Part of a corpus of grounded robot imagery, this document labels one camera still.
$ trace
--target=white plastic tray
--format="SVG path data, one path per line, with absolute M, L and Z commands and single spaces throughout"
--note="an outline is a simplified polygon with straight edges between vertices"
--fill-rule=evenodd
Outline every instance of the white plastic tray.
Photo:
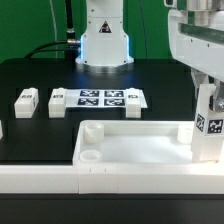
M 85 128 L 98 122 L 104 139 L 91 143 Z M 180 124 L 82 122 L 73 157 L 79 193 L 224 193 L 223 164 L 192 163 L 190 145 L 177 141 Z

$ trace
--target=black cable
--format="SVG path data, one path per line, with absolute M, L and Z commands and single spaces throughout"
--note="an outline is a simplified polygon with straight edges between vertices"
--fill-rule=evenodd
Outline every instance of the black cable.
M 140 8 L 140 12 L 141 12 L 142 26 L 143 26 L 143 32 L 144 32 L 145 55 L 146 55 L 146 59 L 148 59 L 147 35 L 146 35 L 146 27 L 145 27 L 145 19 L 144 19 L 144 13 L 143 13 L 142 1 L 141 1 L 141 0 L 138 0 L 138 2 L 139 2 L 139 8 Z
M 62 41 L 56 41 L 56 42 L 51 42 L 51 43 L 48 43 L 48 44 L 44 44 L 44 45 L 41 45 L 40 47 L 35 48 L 33 51 L 39 51 L 41 49 L 51 47 L 51 46 L 55 46 L 55 45 L 60 45 L 60 44 L 67 44 L 67 41 L 62 40 Z
M 37 53 L 46 53 L 46 52 L 55 52 L 55 51 L 75 51 L 78 50 L 78 47 L 73 47 L 73 48 L 67 48 L 67 49 L 49 49 L 49 50 L 37 50 L 37 51 L 32 51 L 31 53 L 27 54 L 25 58 L 31 58 L 34 54 Z
M 74 26 L 73 26 L 71 0 L 65 0 L 65 9 L 66 9 L 66 16 L 67 16 L 67 38 L 75 39 L 75 30 L 74 30 Z

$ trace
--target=white cable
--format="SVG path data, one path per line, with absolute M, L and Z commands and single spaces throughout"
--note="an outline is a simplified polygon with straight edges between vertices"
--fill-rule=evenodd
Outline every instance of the white cable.
M 55 18 L 55 12 L 54 12 L 54 5 L 52 0 L 49 0 L 50 2 L 50 6 L 51 6 L 51 14 L 52 14 L 52 20 L 53 20 L 53 25 L 54 25 L 54 40 L 55 42 L 58 41 L 58 29 L 57 29 L 57 22 L 56 22 L 56 18 Z M 58 58 L 58 52 L 56 51 L 55 53 L 56 58 Z

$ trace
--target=white platform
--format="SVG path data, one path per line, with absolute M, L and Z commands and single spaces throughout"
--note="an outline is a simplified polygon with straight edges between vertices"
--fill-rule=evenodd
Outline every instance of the white platform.
M 223 159 L 192 163 L 177 141 L 183 122 L 97 121 L 104 136 L 89 143 L 95 122 L 80 124 L 71 166 L 0 166 L 0 193 L 224 193 Z

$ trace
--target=white block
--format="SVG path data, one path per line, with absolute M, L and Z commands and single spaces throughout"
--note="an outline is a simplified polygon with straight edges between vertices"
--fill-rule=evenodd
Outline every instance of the white block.
M 48 103 L 50 118 L 63 118 L 66 111 L 66 92 L 64 88 L 54 89 Z
M 14 104 L 16 118 L 31 118 L 38 102 L 39 97 L 37 89 L 24 89 Z
M 141 100 L 139 97 L 139 89 L 127 89 L 126 93 L 126 117 L 141 118 Z
M 1 123 L 1 121 L 0 121 L 0 139 L 2 138 L 2 136 L 3 136 L 3 132 L 2 132 L 2 123 Z
M 221 158 L 224 113 L 209 109 L 210 97 L 214 95 L 215 88 L 213 84 L 200 86 L 191 144 L 193 162 L 219 161 Z

